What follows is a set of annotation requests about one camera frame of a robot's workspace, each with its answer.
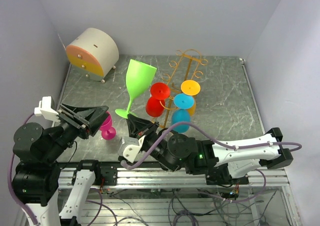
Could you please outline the pink plastic wine glass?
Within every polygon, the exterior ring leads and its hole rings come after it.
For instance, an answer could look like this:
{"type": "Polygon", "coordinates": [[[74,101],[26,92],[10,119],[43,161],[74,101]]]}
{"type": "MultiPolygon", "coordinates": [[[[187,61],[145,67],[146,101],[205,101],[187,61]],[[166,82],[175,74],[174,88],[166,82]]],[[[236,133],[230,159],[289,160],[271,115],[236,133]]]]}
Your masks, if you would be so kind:
{"type": "Polygon", "coordinates": [[[112,140],[116,136],[116,130],[113,127],[113,121],[110,113],[107,111],[108,117],[100,127],[101,136],[105,140],[112,140]]]}

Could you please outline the green plastic wine glass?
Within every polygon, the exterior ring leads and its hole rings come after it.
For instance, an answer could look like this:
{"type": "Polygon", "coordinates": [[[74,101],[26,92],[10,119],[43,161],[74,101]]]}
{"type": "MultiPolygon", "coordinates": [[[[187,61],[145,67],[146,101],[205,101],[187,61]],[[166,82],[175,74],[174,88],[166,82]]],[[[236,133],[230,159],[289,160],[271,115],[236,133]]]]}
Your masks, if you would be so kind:
{"type": "Polygon", "coordinates": [[[116,109],[115,113],[122,118],[127,119],[133,101],[143,94],[151,85],[157,68],[149,64],[131,59],[128,64],[125,84],[129,94],[129,103],[127,109],[116,109]]]}

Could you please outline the orange plastic wine glass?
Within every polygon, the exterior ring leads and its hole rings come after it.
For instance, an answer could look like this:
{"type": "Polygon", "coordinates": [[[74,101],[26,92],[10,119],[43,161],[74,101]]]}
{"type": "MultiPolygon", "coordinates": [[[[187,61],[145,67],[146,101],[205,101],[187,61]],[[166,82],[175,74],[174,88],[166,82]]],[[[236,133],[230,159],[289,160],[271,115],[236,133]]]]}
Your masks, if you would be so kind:
{"type": "Polygon", "coordinates": [[[181,91],[182,93],[189,95],[193,98],[194,100],[194,104],[191,108],[187,109],[188,113],[190,114],[190,116],[193,116],[195,114],[196,111],[196,95],[199,94],[200,90],[201,90],[201,86],[198,82],[194,81],[194,80],[185,80],[181,86],[181,91]]]}

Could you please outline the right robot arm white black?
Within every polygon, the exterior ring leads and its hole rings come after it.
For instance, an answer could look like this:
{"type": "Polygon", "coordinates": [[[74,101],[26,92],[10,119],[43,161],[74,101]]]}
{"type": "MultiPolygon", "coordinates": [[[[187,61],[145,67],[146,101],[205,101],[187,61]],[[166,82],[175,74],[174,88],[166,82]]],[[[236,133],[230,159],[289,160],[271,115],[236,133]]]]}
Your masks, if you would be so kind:
{"type": "Polygon", "coordinates": [[[212,183],[231,184],[243,180],[248,172],[260,167],[278,169],[293,161],[292,151],[284,148],[279,128],[261,137],[231,142],[213,138],[197,140],[178,133],[177,127],[158,131],[159,124],[129,114],[127,126],[130,143],[120,154],[123,162],[135,162],[137,154],[151,156],[163,170],[187,174],[205,174],[212,183]]]}

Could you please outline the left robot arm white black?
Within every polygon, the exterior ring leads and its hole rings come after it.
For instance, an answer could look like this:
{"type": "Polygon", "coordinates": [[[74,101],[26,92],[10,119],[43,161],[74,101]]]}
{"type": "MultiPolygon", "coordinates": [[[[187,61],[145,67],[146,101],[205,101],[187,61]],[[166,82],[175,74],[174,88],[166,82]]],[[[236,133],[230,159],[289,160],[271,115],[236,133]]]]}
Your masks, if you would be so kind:
{"type": "Polygon", "coordinates": [[[94,136],[109,116],[107,106],[74,107],[61,104],[35,115],[56,121],[58,126],[44,129],[39,123],[20,126],[14,134],[13,153],[20,160],[15,174],[8,175],[12,198],[20,205],[31,226],[78,226],[83,206],[93,185],[102,182],[98,160],[82,160],[74,172],[72,190],[65,208],[58,209],[59,177],[62,167],[57,158],[76,138],[94,136]]]}

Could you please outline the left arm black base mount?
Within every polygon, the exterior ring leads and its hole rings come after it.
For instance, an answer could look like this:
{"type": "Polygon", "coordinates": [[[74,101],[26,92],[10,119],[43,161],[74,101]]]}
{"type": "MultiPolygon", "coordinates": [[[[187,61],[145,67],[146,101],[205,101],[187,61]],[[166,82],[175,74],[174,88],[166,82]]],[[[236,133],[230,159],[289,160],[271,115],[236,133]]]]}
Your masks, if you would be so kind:
{"type": "Polygon", "coordinates": [[[95,186],[115,186],[118,180],[118,170],[115,165],[98,163],[94,168],[95,186]]]}

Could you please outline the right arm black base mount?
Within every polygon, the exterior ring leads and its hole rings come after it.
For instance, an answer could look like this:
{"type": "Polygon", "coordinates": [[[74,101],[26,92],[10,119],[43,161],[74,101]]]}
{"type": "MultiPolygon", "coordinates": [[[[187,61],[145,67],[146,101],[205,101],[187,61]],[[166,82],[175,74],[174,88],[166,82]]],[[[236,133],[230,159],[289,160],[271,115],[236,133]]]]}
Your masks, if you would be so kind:
{"type": "Polygon", "coordinates": [[[233,178],[228,170],[227,164],[214,167],[205,175],[207,185],[229,186],[248,185],[248,177],[233,178]]]}

